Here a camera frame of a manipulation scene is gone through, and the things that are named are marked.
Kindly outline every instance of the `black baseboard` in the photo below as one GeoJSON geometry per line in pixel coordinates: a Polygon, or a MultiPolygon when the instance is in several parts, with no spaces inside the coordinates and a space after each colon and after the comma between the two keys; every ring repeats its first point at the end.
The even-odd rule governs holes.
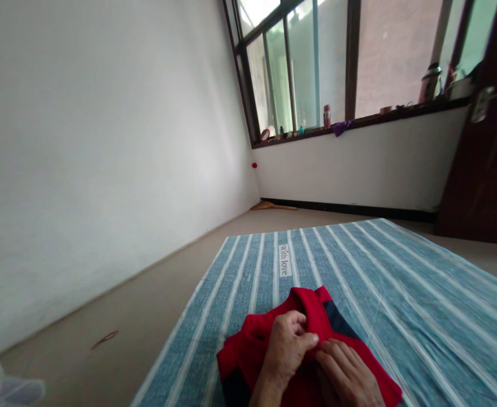
{"type": "Polygon", "coordinates": [[[290,201],[274,198],[262,198],[262,201],[273,202],[275,205],[295,206],[301,209],[314,209],[327,212],[340,212],[351,215],[361,215],[374,218],[412,220],[414,222],[435,223],[436,212],[423,212],[411,209],[392,209],[375,206],[343,205],[342,203],[323,203],[308,201],[290,201]]]}

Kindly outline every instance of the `windowsill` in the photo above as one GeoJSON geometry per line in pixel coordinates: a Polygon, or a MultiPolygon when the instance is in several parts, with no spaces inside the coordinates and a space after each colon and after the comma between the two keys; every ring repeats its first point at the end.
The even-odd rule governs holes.
{"type": "MultiPolygon", "coordinates": [[[[350,124],[348,130],[353,130],[375,124],[394,122],[396,120],[408,119],[411,117],[437,113],[443,110],[456,109],[458,107],[464,107],[470,103],[470,98],[471,96],[455,99],[453,101],[435,100],[427,103],[420,103],[418,105],[409,106],[401,110],[392,110],[390,113],[384,115],[376,114],[372,116],[366,116],[363,118],[355,119],[350,124]]],[[[327,134],[333,134],[333,129],[332,128],[326,129],[321,127],[319,129],[308,131],[303,135],[285,138],[283,140],[271,140],[265,143],[259,142],[257,144],[253,144],[252,148],[257,149],[262,147],[268,147],[277,144],[284,144],[291,141],[305,140],[306,138],[318,137],[327,134]]]]}

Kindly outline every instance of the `small bottle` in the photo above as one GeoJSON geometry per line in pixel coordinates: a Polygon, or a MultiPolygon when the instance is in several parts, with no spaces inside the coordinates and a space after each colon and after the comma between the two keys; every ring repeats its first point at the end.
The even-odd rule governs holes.
{"type": "Polygon", "coordinates": [[[324,106],[324,128],[330,128],[332,126],[332,112],[329,105],[324,106]]]}

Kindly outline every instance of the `striped sheet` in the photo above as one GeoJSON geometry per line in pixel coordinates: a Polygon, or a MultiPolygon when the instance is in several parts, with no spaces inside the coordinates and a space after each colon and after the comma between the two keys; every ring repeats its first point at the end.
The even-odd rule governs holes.
{"type": "Polygon", "coordinates": [[[385,219],[227,238],[132,405],[224,405],[224,339],[321,285],[406,405],[497,405],[497,278],[385,219]]]}

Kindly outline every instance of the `floor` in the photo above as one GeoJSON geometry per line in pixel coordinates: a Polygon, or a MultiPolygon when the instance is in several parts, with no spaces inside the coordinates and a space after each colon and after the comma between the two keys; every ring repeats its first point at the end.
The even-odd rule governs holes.
{"type": "MultiPolygon", "coordinates": [[[[364,219],[311,210],[248,212],[14,347],[0,363],[8,374],[46,380],[39,405],[127,406],[227,236],[364,219]]],[[[396,223],[497,276],[496,244],[432,236],[429,224],[396,223]]]]}

